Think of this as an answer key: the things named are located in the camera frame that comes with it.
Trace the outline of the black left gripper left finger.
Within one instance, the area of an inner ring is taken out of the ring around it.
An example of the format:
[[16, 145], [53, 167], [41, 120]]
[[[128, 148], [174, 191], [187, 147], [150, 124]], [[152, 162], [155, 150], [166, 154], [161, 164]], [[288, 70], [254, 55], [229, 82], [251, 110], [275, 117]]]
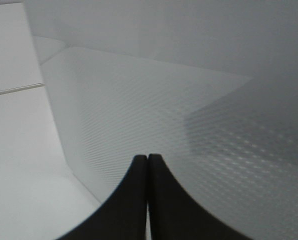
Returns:
[[136, 155], [120, 184], [90, 217], [60, 240], [144, 240], [148, 158]]

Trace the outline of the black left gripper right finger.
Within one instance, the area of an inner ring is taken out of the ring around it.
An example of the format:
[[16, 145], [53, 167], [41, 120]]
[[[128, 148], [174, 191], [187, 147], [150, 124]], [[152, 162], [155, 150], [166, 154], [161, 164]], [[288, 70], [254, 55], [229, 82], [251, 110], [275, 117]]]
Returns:
[[154, 240], [246, 240], [202, 208], [175, 179], [160, 154], [150, 154], [148, 204]]

